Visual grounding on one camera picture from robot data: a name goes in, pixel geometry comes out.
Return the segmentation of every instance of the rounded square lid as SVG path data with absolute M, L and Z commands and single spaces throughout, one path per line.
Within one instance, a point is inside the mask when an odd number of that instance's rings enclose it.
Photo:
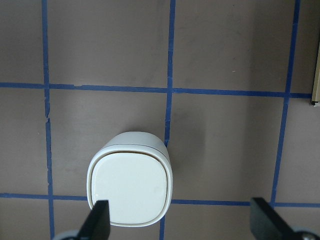
M 109 200 L 110 221 L 120 225 L 150 222 L 167 198 L 167 174 L 154 157 L 115 152 L 101 158 L 91 175 L 91 199 Z

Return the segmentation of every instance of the black object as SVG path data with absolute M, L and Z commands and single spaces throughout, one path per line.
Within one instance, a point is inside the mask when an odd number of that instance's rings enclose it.
M 250 229 L 256 240 L 320 240 L 311 232 L 295 232 L 262 197 L 251 199 Z
M 78 235 L 62 240 L 107 240 L 109 235 L 109 202 L 107 200 L 99 200 L 93 206 Z

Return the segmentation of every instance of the floor tile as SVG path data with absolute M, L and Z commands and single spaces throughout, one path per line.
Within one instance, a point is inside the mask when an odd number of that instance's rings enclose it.
M 0 192 L 48 194 L 44 91 L 0 88 Z
M 87 201 L 54 201 L 54 221 L 56 234 L 79 230 L 90 212 Z M 111 226 L 109 240 L 157 240 L 159 238 L 159 223 L 147 227 Z
M 276 207 L 275 210 L 290 227 L 312 230 L 313 233 L 320 235 L 320 208 Z
M 309 99 L 290 99 L 277 202 L 320 203 L 319 118 Z
M 0 198 L 1 240 L 49 240 L 48 200 Z
M 164 239 L 253 240 L 250 208 L 172 204 L 165 217 Z
M 50 102 L 54 194 L 85 196 L 92 157 L 117 134 L 164 139 L 163 93 L 52 90 Z
M 270 199 L 283 99 L 175 94 L 173 198 Z
M 292 93 L 312 93 L 318 56 L 320 1 L 301 1 L 292 76 Z
M 40 0 L 0 1 L 0 82 L 43 83 Z
M 294 1 L 177 1 L 176 88 L 283 92 Z
M 166 87 L 169 0 L 50 0 L 55 84 Z

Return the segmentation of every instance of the floor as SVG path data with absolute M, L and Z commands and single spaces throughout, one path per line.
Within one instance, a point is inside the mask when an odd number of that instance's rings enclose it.
M 320 232 L 318 0 L 0 1 L 0 239 L 89 213 L 92 156 L 126 131 L 168 147 L 171 206 L 110 240 L 253 240 L 250 198 Z

